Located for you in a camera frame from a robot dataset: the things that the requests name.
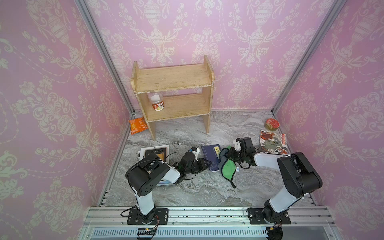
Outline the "green cloth with black trim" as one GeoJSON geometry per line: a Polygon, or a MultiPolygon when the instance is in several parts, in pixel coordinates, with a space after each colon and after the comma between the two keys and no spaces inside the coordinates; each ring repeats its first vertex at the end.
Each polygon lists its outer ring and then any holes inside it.
{"type": "Polygon", "coordinates": [[[236,185],[233,182],[234,175],[237,170],[236,163],[229,158],[230,149],[224,148],[219,153],[219,170],[225,180],[227,180],[231,186],[236,189],[236,185]]]}

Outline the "dark purple book yellow label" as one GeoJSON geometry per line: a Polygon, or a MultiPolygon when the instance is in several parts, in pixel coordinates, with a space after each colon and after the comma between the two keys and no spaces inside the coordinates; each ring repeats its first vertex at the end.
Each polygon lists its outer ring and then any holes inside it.
{"type": "Polygon", "coordinates": [[[209,146],[202,146],[203,154],[205,156],[205,159],[210,161],[212,164],[209,166],[210,172],[218,172],[219,171],[219,154],[221,152],[220,145],[209,145],[209,146]]]}

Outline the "black and tan book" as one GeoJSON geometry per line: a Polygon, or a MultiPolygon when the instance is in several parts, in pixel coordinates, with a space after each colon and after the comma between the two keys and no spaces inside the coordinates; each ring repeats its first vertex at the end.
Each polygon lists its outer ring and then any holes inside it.
{"type": "Polygon", "coordinates": [[[169,153],[169,145],[141,148],[139,153],[139,160],[141,161],[143,158],[145,158],[151,153],[156,154],[161,160],[167,162],[166,156],[169,153]]]}

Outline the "white book blue swirl cover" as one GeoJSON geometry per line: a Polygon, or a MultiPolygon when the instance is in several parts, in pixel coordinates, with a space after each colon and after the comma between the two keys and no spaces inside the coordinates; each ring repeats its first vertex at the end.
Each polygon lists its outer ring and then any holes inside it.
{"type": "MultiPolygon", "coordinates": [[[[161,160],[164,160],[164,158],[167,155],[167,148],[160,148],[160,149],[144,149],[141,148],[139,152],[139,160],[141,161],[143,158],[148,156],[150,153],[156,154],[161,160]]],[[[157,187],[159,186],[167,186],[169,185],[170,182],[167,180],[161,180],[158,184],[157,187]]]]}

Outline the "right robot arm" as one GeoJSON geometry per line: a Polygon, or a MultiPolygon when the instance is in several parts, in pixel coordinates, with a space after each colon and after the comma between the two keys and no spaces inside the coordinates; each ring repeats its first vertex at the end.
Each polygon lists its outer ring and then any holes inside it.
{"type": "Polygon", "coordinates": [[[263,217],[268,224],[282,223],[293,204],[323,186],[322,178],[301,152],[282,155],[262,152],[254,147],[250,138],[237,138],[234,145],[219,153],[222,176],[233,188],[236,188],[233,183],[236,163],[246,162],[249,167],[266,167],[281,173],[283,188],[264,205],[263,217]]]}

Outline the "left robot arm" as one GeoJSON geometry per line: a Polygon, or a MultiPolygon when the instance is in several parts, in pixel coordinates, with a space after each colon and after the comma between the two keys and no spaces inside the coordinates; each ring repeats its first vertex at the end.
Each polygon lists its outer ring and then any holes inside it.
{"type": "Polygon", "coordinates": [[[197,175],[212,165],[212,162],[198,158],[198,153],[198,149],[193,148],[172,166],[157,154],[150,153],[129,168],[126,179],[136,198],[133,208],[135,220],[142,224],[152,224],[157,219],[152,191],[162,180],[179,184],[187,175],[197,175]]]}

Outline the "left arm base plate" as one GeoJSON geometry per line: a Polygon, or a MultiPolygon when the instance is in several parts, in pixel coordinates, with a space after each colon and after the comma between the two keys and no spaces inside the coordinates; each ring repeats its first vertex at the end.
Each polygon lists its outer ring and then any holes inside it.
{"type": "Polygon", "coordinates": [[[137,207],[129,211],[127,225],[167,225],[169,209],[153,209],[149,214],[144,215],[137,207]]]}

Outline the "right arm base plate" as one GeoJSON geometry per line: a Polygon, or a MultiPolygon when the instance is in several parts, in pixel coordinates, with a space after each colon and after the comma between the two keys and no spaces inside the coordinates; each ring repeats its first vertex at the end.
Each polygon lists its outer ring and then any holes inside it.
{"type": "Polygon", "coordinates": [[[289,225],[291,220],[288,211],[275,213],[269,208],[248,208],[246,210],[251,225],[289,225]]]}

